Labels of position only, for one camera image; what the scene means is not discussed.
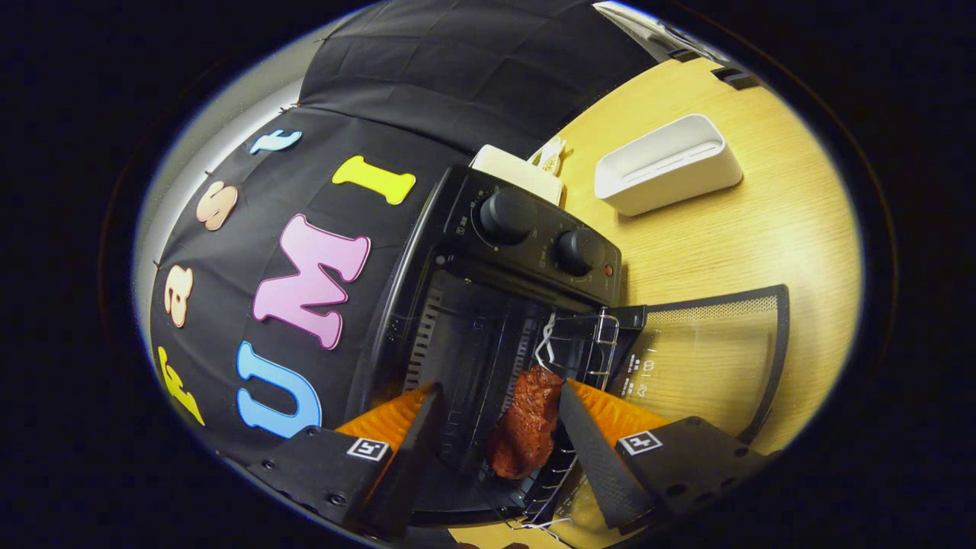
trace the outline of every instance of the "white tray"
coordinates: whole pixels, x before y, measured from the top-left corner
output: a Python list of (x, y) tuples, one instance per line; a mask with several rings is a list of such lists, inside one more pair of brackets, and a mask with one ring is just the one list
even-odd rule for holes
[(732, 187), (742, 167), (712, 121), (689, 114), (596, 163), (596, 197), (625, 215)]

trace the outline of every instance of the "toaster oven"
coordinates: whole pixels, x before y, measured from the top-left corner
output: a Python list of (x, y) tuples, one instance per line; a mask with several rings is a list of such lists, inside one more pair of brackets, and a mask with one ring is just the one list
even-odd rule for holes
[(443, 386), (448, 414), (412, 523), (541, 512), (575, 463), (561, 428), (549, 462), (525, 481), (496, 477), (483, 446), (547, 324), (556, 373), (605, 387), (621, 333), (609, 309), (620, 297), (620, 250), (525, 190), (454, 165), (390, 276), (346, 417), (433, 381)]

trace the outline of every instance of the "control panel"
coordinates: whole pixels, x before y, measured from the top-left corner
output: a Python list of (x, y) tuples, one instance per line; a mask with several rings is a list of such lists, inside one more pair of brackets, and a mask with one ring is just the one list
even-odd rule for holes
[[(602, 235), (483, 172), (455, 166), (441, 184), (431, 212), (444, 220), (443, 243), (477, 260), (617, 305), (621, 253)], [(437, 223), (436, 218), (430, 221)]]

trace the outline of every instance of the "pink letter m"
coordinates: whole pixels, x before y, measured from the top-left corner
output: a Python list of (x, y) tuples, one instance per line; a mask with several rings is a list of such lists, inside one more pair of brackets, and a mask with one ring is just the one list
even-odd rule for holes
[(369, 256), (369, 238), (325, 232), (298, 214), (281, 233), (281, 249), (299, 273), (264, 280), (254, 296), (254, 318), (278, 318), (318, 336), (322, 347), (333, 349), (343, 332), (343, 316), (335, 311), (318, 315), (305, 307), (346, 301), (346, 293), (322, 266), (339, 273), (344, 282), (356, 280)]

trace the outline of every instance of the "wire rack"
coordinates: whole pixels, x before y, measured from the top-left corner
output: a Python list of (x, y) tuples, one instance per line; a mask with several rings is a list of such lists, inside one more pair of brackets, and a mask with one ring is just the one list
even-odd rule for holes
[[(541, 359), (541, 362), (553, 373), (602, 391), (610, 378), (619, 331), (620, 322), (607, 315), (606, 309), (588, 316), (551, 317), (547, 329), (540, 335), (537, 351), (547, 347), (549, 359)], [(577, 456), (561, 429), (554, 434), (554, 443), (555, 448), (546, 465), (522, 484), (516, 491), (517, 498), (512, 500), (513, 505), (524, 507), (524, 516), (519, 520), (505, 517), (503, 520), (513, 530), (542, 528), (559, 540), (559, 536), (548, 528), (553, 524), (551, 504), (576, 466)]]

